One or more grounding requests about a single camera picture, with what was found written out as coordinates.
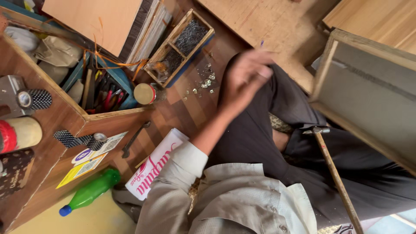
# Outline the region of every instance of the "hammer head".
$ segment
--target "hammer head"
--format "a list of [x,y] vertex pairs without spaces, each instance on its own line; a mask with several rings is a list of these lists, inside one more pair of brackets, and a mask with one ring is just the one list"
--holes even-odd
[[323,133],[328,133],[331,130],[329,129],[329,127],[318,127],[318,126],[313,126],[311,129],[306,130],[303,132],[303,134],[323,134]]

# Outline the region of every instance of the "white paper bag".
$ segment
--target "white paper bag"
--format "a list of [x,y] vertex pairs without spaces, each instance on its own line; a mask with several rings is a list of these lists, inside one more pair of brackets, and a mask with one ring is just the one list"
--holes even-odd
[[187,136],[173,128],[130,178],[126,188],[141,201],[147,198],[150,184],[169,160],[169,153],[188,140]]

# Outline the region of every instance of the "man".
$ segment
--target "man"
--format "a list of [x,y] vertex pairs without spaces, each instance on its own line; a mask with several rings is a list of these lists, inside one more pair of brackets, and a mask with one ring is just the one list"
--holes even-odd
[[[272,130],[268,112],[294,132]],[[349,223],[315,138],[302,134],[314,125],[325,126],[325,118],[268,52],[235,56],[217,114],[171,153],[136,233],[311,234]],[[349,132],[331,128],[323,138],[361,220],[416,207],[415,177],[406,170]],[[287,163],[282,153],[297,162]],[[204,168],[188,215],[188,190]]]

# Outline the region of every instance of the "qr code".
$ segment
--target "qr code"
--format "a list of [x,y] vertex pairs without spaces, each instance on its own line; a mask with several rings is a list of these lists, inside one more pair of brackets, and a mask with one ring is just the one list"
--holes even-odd
[[74,176],[74,178],[76,178],[76,177],[78,177],[78,176],[80,176],[80,175],[84,174],[85,172],[87,172],[87,171],[91,170],[91,169],[94,167],[94,165],[95,165],[96,161],[97,161],[97,160],[99,160],[99,159],[100,159],[100,158],[94,159],[94,160],[92,160],[91,162],[89,162],[89,163],[85,164],[84,166],[82,166],[82,167],[81,167],[81,169],[80,169],[80,170],[77,172],[77,174]]
[[107,152],[107,151],[110,151],[113,148],[115,148],[116,145],[120,142],[120,140],[121,140],[121,138],[117,138],[117,139],[114,139],[112,141],[107,142],[105,144],[105,148],[104,148],[104,151],[103,152]]

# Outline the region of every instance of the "grey shirt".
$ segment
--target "grey shirt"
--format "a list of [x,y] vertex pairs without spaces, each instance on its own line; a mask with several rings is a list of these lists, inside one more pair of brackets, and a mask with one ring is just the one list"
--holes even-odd
[[188,191],[208,157],[190,142],[173,150],[151,184],[136,234],[315,234],[301,184],[264,176],[262,164],[227,163],[204,171],[192,212]]

